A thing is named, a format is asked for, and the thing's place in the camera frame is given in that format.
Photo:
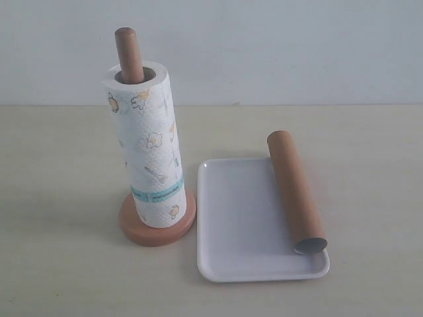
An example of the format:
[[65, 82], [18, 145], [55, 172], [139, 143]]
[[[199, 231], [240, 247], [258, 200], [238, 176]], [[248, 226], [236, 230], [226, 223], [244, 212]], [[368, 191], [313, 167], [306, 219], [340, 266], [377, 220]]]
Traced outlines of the printed white paper towel roll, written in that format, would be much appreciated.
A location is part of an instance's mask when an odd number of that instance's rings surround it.
[[102, 82], [139, 218], [163, 229], [183, 218], [186, 192], [169, 73], [152, 61], [145, 70], [144, 83], [127, 85], [116, 65]]

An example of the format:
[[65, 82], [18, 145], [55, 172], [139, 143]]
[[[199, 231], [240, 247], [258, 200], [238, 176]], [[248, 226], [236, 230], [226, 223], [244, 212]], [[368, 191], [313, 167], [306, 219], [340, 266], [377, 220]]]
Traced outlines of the brown cardboard tube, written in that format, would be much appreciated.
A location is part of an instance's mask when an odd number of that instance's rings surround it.
[[267, 144], [294, 251], [301, 255], [322, 252], [327, 238], [292, 135], [275, 131]]

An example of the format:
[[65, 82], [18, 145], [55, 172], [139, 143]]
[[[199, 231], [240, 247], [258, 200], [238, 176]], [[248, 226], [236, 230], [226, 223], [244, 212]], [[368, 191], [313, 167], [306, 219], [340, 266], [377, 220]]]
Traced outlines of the wooden paper towel holder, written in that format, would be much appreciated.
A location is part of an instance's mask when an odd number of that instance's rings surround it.
[[[141, 51], [134, 29], [122, 27], [115, 31], [116, 48], [121, 67], [121, 83], [127, 85], [141, 84], [146, 81], [145, 62], [141, 59]], [[120, 228], [131, 241], [144, 246], [163, 246], [176, 242], [192, 227], [196, 217], [196, 200], [192, 191], [186, 188], [187, 208], [181, 220], [175, 225], [158, 229], [149, 227], [139, 218], [135, 201], [130, 193], [124, 199], [119, 212]]]

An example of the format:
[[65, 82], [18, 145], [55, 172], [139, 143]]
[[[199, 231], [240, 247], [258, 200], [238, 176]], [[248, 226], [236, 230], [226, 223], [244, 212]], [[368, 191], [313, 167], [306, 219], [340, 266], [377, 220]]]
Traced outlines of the white rectangular plastic tray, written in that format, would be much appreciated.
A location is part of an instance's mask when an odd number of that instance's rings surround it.
[[269, 158], [203, 162], [197, 210], [197, 266], [209, 281], [318, 279], [330, 269], [326, 250], [295, 252]]

